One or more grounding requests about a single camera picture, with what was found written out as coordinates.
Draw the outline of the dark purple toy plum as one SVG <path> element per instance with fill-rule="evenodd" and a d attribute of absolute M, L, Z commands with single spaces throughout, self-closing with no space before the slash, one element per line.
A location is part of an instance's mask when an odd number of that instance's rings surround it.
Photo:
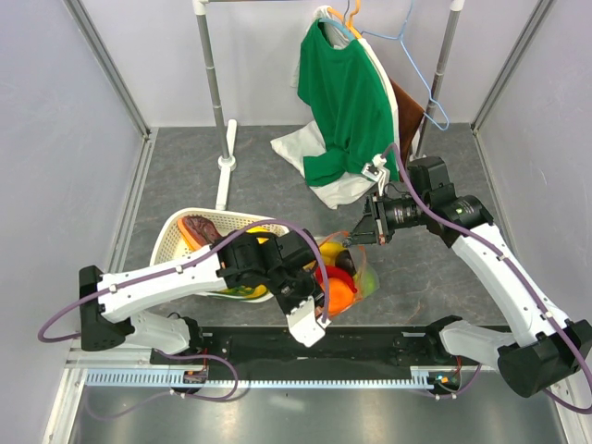
<path fill-rule="evenodd" d="M 343 270 L 352 278 L 357 274 L 355 262 L 348 250 L 343 250 L 337 254 L 335 258 L 335 267 Z"/>

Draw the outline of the red toy chili pepper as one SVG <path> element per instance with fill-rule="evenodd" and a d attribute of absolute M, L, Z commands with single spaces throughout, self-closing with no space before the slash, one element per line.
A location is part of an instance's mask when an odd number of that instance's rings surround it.
<path fill-rule="evenodd" d="M 321 268 L 318 267 L 314 272 L 315 279 L 323 290 L 335 290 L 338 294 L 355 294 L 357 292 L 353 278 L 345 270 L 333 265 L 327 265 L 326 271 L 328 286 L 325 284 Z"/>

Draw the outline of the yellow toy banana bunch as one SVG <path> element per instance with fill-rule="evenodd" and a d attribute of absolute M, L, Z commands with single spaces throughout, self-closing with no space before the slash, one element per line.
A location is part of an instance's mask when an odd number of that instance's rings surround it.
<path fill-rule="evenodd" d="M 326 241 L 319 245 L 319 251 L 325 265 L 335 266 L 339 254 L 346 248 L 340 242 Z"/>

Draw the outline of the orange toy orange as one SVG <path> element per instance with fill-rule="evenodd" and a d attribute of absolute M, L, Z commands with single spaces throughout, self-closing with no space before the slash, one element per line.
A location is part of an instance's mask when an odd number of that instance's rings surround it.
<path fill-rule="evenodd" d="M 338 277 L 331 277 L 328 280 L 328 290 L 328 314 L 330 316 L 341 314 L 362 299 L 360 291 L 352 281 Z"/>

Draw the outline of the green toy cabbage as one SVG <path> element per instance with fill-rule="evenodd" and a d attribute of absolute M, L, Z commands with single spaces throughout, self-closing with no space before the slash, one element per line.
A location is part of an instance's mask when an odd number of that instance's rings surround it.
<path fill-rule="evenodd" d="M 373 269 L 367 269 L 360 274 L 358 287 L 363 298 L 369 297 L 379 288 L 379 279 Z"/>

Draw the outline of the clear zip top bag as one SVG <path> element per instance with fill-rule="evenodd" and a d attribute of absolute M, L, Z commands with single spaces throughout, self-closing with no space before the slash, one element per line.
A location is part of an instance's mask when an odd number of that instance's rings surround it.
<path fill-rule="evenodd" d="M 337 231 L 315 239 L 327 270 L 329 318 L 349 310 L 380 287 L 378 275 L 368 263 L 365 247 L 346 246 L 348 235 L 348 231 Z"/>

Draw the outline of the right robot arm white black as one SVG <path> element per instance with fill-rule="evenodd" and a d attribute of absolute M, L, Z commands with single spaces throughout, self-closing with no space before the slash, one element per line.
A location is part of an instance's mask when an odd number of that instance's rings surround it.
<path fill-rule="evenodd" d="M 526 274 L 505 245 L 492 215 L 473 195 L 458 196 L 444 161 L 437 156 L 412 161 L 406 170 L 408 191 L 386 194 L 389 172 L 378 154 L 362 170 L 375 181 L 364 216 L 347 242 L 384 245 L 402 228 L 424 226 L 461 258 L 502 312 L 510 330 L 501 333 L 473 326 L 458 316 L 431 325 L 425 357 L 444 364 L 454 355 L 497 370 L 519 396 L 528 398 L 578 371 L 591 350 L 591 326 L 574 322 Z"/>

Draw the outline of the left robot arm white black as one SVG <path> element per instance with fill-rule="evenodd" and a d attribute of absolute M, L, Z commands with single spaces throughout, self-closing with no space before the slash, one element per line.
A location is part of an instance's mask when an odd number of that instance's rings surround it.
<path fill-rule="evenodd" d="M 311 347 L 330 323 L 328 284 L 319 283 L 307 267 L 319 259 L 307 231 L 281 236 L 234 231 L 184 258 L 127 273 L 84 267 L 79 272 L 81 347 L 100 352 L 129 343 L 195 363 L 204 349 L 197 322 L 155 315 L 150 308 L 191 295 L 257 286 L 276 299 L 289 333 Z"/>

